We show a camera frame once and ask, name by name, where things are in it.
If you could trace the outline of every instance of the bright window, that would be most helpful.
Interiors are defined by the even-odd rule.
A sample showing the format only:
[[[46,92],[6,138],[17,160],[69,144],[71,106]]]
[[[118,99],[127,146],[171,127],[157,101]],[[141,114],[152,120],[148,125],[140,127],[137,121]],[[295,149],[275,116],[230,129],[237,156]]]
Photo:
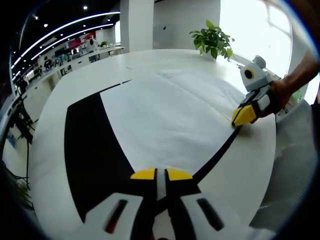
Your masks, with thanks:
[[[252,60],[260,55],[271,72],[288,73],[292,52],[292,29],[288,17],[260,0],[222,0],[221,29],[235,42],[236,55]]]
[[[117,21],[115,24],[115,43],[118,44],[120,42],[121,42],[120,21]]]

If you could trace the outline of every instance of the green leaves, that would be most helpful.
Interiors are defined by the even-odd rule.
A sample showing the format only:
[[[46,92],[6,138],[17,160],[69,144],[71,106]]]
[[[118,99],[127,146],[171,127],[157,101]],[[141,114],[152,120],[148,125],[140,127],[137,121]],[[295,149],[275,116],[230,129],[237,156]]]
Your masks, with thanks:
[[[218,57],[218,51],[216,48],[211,48],[211,56],[214,58],[214,59],[217,59]]]
[[[215,27],[215,25],[213,25],[213,23],[210,22],[208,19],[205,21],[205,24],[209,29],[214,29]]]
[[[231,48],[228,48],[228,49],[226,50],[226,55],[227,55],[227,57],[230,58],[230,57],[232,56],[232,54],[233,54],[232,49],[231,49]]]
[[[207,47],[205,48],[205,53],[207,54],[210,50],[211,50],[211,46],[207,46]]]
[[[199,31],[191,31],[189,32],[189,34],[199,34],[200,32]]]
[[[230,58],[233,51],[230,46],[230,41],[235,40],[231,36],[225,34],[220,27],[214,26],[208,19],[206,20],[207,29],[202,28],[200,31],[191,31],[193,44],[195,49],[200,50],[200,54],[209,53],[214,59],[217,59],[218,55],[224,56],[224,58]]]

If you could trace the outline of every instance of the white table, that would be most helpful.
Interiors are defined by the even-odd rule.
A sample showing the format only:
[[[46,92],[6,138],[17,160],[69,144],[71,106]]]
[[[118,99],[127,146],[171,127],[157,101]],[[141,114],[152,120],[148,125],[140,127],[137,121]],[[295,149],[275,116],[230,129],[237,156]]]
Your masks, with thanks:
[[[82,225],[65,167],[64,131],[68,106],[102,89],[161,69],[201,71],[224,79],[246,93],[236,65],[225,60],[212,62],[195,50],[163,49],[122,54],[63,76],[43,108],[30,149],[32,200],[38,220],[49,236],[59,237]],[[200,189],[214,193],[248,225],[267,190],[275,147],[274,115],[245,126],[219,163],[200,182]]]

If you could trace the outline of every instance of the black panel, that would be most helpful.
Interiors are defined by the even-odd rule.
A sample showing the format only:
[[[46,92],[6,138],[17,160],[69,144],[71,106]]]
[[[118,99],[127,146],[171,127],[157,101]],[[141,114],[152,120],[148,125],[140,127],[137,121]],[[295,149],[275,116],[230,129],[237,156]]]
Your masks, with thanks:
[[[83,222],[87,212],[110,194],[127,192],[134,170],[118,143],[99,93],[68,108],[64,154],[70,191]]]

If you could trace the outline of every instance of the ceiling light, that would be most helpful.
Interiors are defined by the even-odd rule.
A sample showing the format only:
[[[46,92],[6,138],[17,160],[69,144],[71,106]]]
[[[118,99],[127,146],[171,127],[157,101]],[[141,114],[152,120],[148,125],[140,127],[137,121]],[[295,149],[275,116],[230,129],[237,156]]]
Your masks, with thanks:
[[[105,13],[100,13],[100,14],[96,14],[96,15],[92,15],[92,16],[86,16],[84,18],[80,18],[78,20],[75,20],[75,21],[72,21],[72,22],[69,22],[61,27],[58,27],[57,29],[49,32],[47,35],[44,35],[42,38],[40,38],[38,41],[36,41],[34,44],[32,44],[27,50],[25,50],[25,52],[21,55],[21,57],[23,57],[24,55],[26,55],[32,48],[34,48],[37,44],[39,44],[42,40],[44,40],[45,38],[51,36],[52,34],[56,33],[57,31],[65,28],[65,27],[68,27],[72,24],[75,24],[75,23],[78,23],[78,22],[81,22],[83,20],[87,20],[87,19],[91,19],[91,18],[96,18],[96,17],[101,17],[101,16],[106,16],[106,15],[113,15],[113,14],[120,14],[120,11],[112,11],[112,12],[105,12]]]
[[[113,24],[113,23],[110,23],[110,24],[105,24],[105,25],[100,25],[100,26],[94,26],[94,27],[87,28],[86,31],[90,31],[90,30],[92,30],[92,29],[98,29],[98,28],[101,28],[101,27],[112,26],[112,25],[114,25],[114,24]],[[40,54],[42,54],[44,51],[48,50],[49,48],[53,47],[54,45],[56,45],[56,44],[58,44],[58,43],[60,43],[60,42],[62,42],[62,41],[64,41],[64,40],[66,40],[66,39],[69,40],[72,36],[78,35],[78,34],[82,34],[82,33],[83,33],[82,31],[78,31],[78,32],[73,33],[73,34],[71,34],[71,35],[69,35],[69,36],[66,36],[66,37],[64,37],[64,38],[61,38],[60,40],[52,43],[50,46],[47,46],[45,49],[43,49],[42,51],[40,51],[37,55],[33,56],[33,58],[31,58],[31,60],[34,60],[34,59],[35,59],[36,57],[38,57],[38,56],[40,57]]]
[[[19,58],[14,62],[13,65],[17,65],[17,63],[18,63],[20,60],[21,60],[21,57],[19,57]]]

